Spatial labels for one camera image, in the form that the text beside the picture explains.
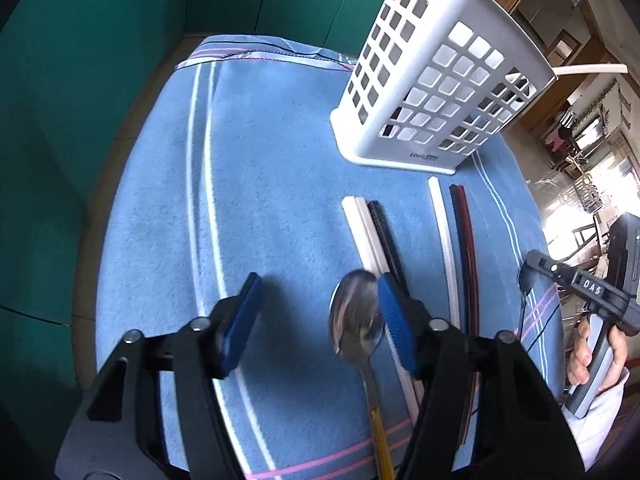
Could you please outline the person's right hand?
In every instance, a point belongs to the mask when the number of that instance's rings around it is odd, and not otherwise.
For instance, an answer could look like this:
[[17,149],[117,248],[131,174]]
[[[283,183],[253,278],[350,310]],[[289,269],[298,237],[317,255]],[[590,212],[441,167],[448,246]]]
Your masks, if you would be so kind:
[[[570,352],[567,364],[567,378],[572,386],[585,385],[590,377],[588,366],[592,360],[591,350],[588,346],[590,324],[588,318],[582,318],[576,328],[574,349]],[[608,342],[613,350],[613,359],[599,392],[612,389],[620,383],[620,378],[626,372],[626,359],[628,356],[628,344],[626,335],[613,326],[608,333]]]

